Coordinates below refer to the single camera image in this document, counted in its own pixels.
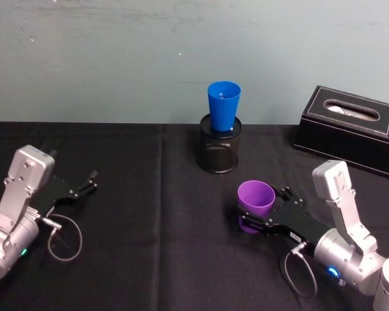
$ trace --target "blue led light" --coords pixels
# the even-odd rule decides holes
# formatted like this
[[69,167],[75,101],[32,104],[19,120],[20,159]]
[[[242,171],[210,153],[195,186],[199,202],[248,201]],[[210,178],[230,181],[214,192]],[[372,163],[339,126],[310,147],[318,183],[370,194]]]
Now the blue led light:
[[336,269],[334,269],[333,267],[330,267],[330,268],[328,269],[328,272],[329,272],[333,277],[340,277],[339,272],[338,272]]

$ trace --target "table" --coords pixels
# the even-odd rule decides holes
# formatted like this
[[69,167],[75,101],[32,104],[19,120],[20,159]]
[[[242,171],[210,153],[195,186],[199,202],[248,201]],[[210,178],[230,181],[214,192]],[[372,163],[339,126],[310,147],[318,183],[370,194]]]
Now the table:
[[[55,172],[99,189],[75,213],[84,234],[76,261],[45,249],[44,229],[0,281],[0,310],[373,310],[372,297],[341,288],[311,262],[319,285],[296,299],[277,265],[291,244],[239,231],[236,190],[248,179],[302,195],[332,225],[311,171],[325,161],[291,147],[296,126],[243,126],[239,166],[215,175],[196,164],[197,125],[0,122],[0,199],[14,152],[32,144],[58,151]],[[389,257],[389,179],[350,168],[360,218]],[[309,278],[292,263],[304,288]]]

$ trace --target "tissue box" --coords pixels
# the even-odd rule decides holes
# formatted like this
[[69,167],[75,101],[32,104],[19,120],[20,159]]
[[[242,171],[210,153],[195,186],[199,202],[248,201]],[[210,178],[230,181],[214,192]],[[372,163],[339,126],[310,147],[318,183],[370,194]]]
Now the tissue box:
[[318,86],[294,148],[389,177],[389,104]]

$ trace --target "wall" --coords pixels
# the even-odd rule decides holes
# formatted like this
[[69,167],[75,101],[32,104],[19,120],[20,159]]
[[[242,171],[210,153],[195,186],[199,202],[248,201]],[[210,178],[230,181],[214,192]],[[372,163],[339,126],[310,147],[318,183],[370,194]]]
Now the wall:
[[0,121],[298,123],[316,85],[389,102],[389,1],[0,0]]

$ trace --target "black mesh pencil holder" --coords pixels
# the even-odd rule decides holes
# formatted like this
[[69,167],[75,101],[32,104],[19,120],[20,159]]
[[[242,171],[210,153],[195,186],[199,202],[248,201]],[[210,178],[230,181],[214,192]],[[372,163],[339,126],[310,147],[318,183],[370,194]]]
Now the black mesh pencil holder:
[[204,170],[222,174],[233,170],[238,164],[239,134],[241,122],[235,118],[233,129],[218,132],[212,129],[210,115],[200,121],[200,146],[197,161]]

